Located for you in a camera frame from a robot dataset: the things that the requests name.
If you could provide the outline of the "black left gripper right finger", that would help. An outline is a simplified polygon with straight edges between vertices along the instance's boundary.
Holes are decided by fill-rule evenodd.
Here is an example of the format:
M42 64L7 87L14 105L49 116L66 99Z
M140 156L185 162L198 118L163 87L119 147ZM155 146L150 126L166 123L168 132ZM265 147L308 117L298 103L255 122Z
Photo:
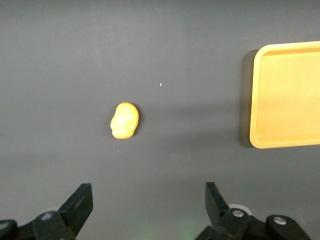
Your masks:
M205 184L205 208L211 225L197 240L309 240L310 236L292 218L269 215L265 222L248 210L231 207L214 182Z

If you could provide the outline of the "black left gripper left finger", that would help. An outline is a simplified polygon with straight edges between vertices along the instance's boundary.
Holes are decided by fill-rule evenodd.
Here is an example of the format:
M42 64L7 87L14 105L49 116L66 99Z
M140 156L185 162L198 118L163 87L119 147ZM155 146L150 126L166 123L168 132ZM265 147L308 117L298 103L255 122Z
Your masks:
M58 210L41 213L18 226L14 219L0 221L2 240L75 240L93 210L92 185L81 184Z

